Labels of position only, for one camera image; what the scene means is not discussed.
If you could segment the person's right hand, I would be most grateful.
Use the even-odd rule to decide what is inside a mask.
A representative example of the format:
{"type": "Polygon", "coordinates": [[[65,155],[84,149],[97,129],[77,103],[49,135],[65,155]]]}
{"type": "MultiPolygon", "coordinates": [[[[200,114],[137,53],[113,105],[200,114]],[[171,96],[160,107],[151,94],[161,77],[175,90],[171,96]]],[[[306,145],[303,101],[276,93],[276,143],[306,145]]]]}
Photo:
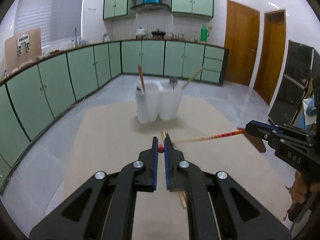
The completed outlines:
{"type": "Polygon", "coordinates": [[[295,181],[291,187],[291,199],[293,203],[303,204],[305,202],[308,186],[304,181],[303,175],[296,171],[295,181]]]}

